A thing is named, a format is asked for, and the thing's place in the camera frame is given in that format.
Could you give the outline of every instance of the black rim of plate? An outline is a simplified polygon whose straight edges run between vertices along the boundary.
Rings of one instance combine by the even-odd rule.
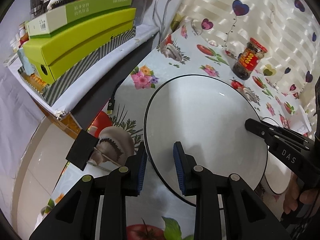
[[[169,186],[169,184],[165,181],[165,179],[161,176],[160,172],[158,171],[158,169],[157,169],[157,167],[156,167],[156,165],[155,165],[155,163],[154,163],[154,161],[153,161],[153,159],[152,159],[152,156],[151,156],[151,153],[150,153],[150,149],[149,149],[149,145],[148,145],[148,139],[147,139],[147,135],[146,135],[148,111],[149,111],[149,108],[150,108],[150,106],[151,106],[151,103],[152,103],[153,98],[156,96],[156,94],[158,93],[158,91],[159,91],[164,85],[166,85],[167,83],[169,83],[170,81],[175,80],[175,79],[177,79],[177,78],[181,78],[181,77],[187,77],[187,76],[201,76],[201,77],[212,78],[212,79],[218,80],[218,81],[226,84],[228,87],[231,87],[229,84],[223,82],[223,81],[220,80],[220,79],[213,78],[213,77],[210,77],[210,76],[205,76],[205,75],[199,75],[199,74],[188,74],[188,75],[177,76],[177,77],[174,77],[174,78],[166,81],[165,83],[163,83],[163,84],[156,90],[156,92],[153,93],[152,97],[150,98],[150,100],[149,100],[149,102],[148,102],[148,105],[147,105],[147,108],[146,108],[146,112],[145,112],[145,115],[144,115],[144,120],[143,120],[143,139],[144,139],[144,145],[145,145],[145,147],[146,147],[146,151],[147,151],[149,160],[150,160],[150,162],[151,162],[151,164],[152,164],[152,167],[153,167],[154,170],[156,171],[156,174],[157,174],[158,177],[161,179],[161,181],[163,182],[163,184],[164,184],[164,185],[167,187],[167,189],[169,189],[176,197],[178,197],[179,199],[181,199],[183,202],[185,202],[185,203],[187,203],[187,204],[195,207],[196,204],[194,204],[194,203],[186,200],[183,196],[180,196],[178,193],[176,193],[176,192]],[[260,120],[260,117],[259,117],[259,115],[257,114],[257,112],[256,112],[256,110],[254,109],[254,107],[248,102],[248,100],[247,100],[243,95],[241,95],[241,96],[242,96],[242,97],[244,98],[244,100],[252,107],[252,109],[253,109],[254,112],[256,113],[258,119]],[[267,161],[268,161],[268,147],[267,147],[267,145],[266,145],[266,148],[267,148],[267,150],[266,150],[266,164],[265,164],[265,167],[264,167],[263,174],[262,174],[262,176],[261,176],[261,178],[260,178],[260,180],[259,180],[259,183],[260,183],[260,181],[262,180],[263,175],[264,175],[264,173],[266,172],[266,168],[267,168]]]

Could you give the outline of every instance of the white plate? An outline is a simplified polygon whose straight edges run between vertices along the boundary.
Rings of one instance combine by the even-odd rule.
[[[255,189],[267,164],[264,140],[244,127],[260,120],[249,102],[228,84],[208,76],[173,78],[151,97],[144,118],[144,141],[158,176],[182,200],[173,160],[173,144],[215,174],[239,174]]]
[[[269,117],[263,118],[263,121],[279,126],[276,121]],[[264,189],[271,195],[280,195],[286,191],[290,178],[291,170],[268,152],[268,163],[261,180]]]

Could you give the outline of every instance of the glass jar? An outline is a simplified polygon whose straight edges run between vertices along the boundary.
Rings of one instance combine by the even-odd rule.
[[[238,78],[247,80],[267,52],[268,50],[265,47],[260,45],[254,38],[250,38],[246,49],[232,68],[233,73]]]

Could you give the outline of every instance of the lime green box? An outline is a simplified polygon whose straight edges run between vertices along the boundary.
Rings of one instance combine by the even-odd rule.
[[[135,8],[124,9],[82,22],[52,38],[32,39],[23,44],[25,55],[35,73],[52,84],[112,36],[132,29],[134,15]]]
[[[29,61],[35,71],[35,74],[49,85],[52,85],[60,76],[62,76],[82,58],[86,57],[103,44],[113,40],[114,37],[122,35],[132,28],[133,20],[109,28],[75,46],[50,65],[41,64],[32,59],[29,59]]]
[[[130,6],[131,1],[132,0],[78,0],[68,3],[28,22],[28,34],[31,38],[36,38],[38,35],[40,37],[51,37],[67,24],[105,10]]]

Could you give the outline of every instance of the white wall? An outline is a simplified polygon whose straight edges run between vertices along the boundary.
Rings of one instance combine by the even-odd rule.
[[[0,23],[0,66],[13,53],[10,41],[26,20],[30,20],[30,0],[15,0]]]

